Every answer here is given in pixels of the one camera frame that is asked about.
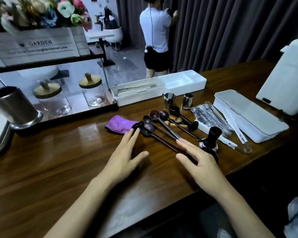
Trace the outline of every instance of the earphone wire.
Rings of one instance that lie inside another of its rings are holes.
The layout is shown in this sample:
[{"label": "earphone wire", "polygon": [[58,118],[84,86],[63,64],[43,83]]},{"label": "earphone wire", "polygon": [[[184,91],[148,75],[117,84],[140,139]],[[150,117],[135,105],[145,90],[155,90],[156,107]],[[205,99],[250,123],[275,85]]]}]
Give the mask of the earphone wire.
[{"label": "earphone wire", "polygon": [[152,17],[151,17],[151,2],[149,3],[150,7],[150,18],[151,18],[151,42],[152,42],[152,48],[153,48],[153,23],[152,23]]}]

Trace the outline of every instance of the glass jar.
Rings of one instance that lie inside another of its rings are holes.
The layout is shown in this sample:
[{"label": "glass jar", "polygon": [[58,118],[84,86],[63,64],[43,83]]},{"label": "glass jar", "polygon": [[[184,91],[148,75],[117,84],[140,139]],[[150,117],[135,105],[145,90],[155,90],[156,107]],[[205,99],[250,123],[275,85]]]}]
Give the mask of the glass jar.
[{"label": "glass jar", "polygon": [[89,106],[98,107],[106,103],[107,98],[100,76],[86,73],[85,77],[79,81],[79,86]]},{"label": "glass jar", "polygon": [[34,95],[53,118],[65,116],[72,109],[61,86],[57,83],[40,82],[40,86],[34,90]]}]

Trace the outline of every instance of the stainless steel cup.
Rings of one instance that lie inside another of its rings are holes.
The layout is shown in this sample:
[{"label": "stainless steel cup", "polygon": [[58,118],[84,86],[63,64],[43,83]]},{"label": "stainless steel cup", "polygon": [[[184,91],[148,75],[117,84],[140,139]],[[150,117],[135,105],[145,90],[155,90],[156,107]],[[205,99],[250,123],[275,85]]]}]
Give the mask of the stainless steel cup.
[{"label": "stainless steel cup", "polygon": [[165,99],[165,108],[169,109],[173,105],[176,95],[173,93],[166,93],[164,96]]},{"label": "stainless steel cup", "polygon": [[183,96],[183,102],[181,108],[183,109],[190,109],[192,105],[193,95],[192,94],[185,94]]},{"label": "stainless steel cup", "polygon": [[43,118],[43,113],[33,107],[19,88],[13,86],[0,88],[0,113],[13,129],[31,127]]}]

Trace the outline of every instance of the pink flower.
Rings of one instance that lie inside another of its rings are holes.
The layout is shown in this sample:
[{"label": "pink flower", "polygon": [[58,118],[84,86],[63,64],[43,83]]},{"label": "pink flower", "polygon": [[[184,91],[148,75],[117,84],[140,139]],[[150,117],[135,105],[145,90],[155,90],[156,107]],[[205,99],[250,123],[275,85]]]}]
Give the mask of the pink flower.
[{"label": "pink flower", "polygon": [[91,17],[89,16],[88,12],[84,12],[82,17],[83,17],[82,26],[85,29],[85,31],[88,32],[88,30],[91,30],[93,28],[93,23],[91,21]]},{"label": "pink flower", "polygon": [[73,0],[73,4],[76,9],[81,9],[83,12],[86,11],[86,7],[81,0]]}]

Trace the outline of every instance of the purple towel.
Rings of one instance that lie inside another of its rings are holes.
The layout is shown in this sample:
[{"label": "purple towel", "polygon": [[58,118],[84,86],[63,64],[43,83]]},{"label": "purple towel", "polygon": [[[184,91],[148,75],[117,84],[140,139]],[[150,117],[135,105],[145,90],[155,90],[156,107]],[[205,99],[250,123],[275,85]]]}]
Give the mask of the purple towel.
[{"label": "purple towel", "polygon": [[135,123],[137,123],[137,121],[130,121],[116,115],[109,120],[106,128],[116,133],[125,134],[131,130]]}]

